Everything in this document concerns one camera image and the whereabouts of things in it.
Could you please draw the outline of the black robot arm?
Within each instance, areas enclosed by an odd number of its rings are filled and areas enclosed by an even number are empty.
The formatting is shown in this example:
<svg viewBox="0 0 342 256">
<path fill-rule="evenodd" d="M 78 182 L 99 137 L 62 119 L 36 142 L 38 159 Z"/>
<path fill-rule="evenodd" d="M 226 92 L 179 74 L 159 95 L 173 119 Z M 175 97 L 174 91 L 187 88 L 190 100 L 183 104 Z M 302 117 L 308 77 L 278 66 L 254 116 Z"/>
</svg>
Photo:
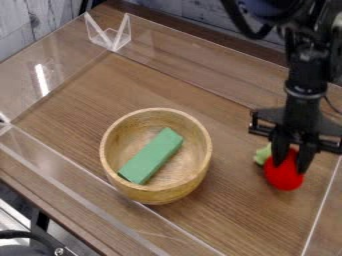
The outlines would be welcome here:
<svg viewBox="0 0 342 256">
<path fill-rule="evenodd" d="M 276 31 L 285 40 L 286 104 L 253 111 L 249 131 L 272 142 L 274 163 L 300 146 L 297 171 L 317 153 L 342 154 L 342 124 L 321 111 L 328 86 L 342 79 L 342 0 L 221 0 L 241 33 L 261 40 Z"/>
</svg>

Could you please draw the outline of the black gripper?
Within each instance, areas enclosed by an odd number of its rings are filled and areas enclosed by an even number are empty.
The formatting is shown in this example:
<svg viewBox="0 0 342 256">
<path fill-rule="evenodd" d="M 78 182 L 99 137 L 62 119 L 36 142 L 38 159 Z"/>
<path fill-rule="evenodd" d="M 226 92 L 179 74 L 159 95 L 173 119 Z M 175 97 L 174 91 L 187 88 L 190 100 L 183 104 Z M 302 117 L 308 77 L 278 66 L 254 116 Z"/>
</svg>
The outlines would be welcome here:
<svg viewBox="0 0 342 256">
<path fill-rule="evenodd" d="M 300 146 L 298 172 L 304 174 L 318 152 L 342 154 L 342 125 L 322 113 L 325 94 L 305 96 L 290 93 L 284 107 L 252 112 L 249 132 L 272 142 L 274 165 L 285 161 L 292 144 Z"/>
</svg>

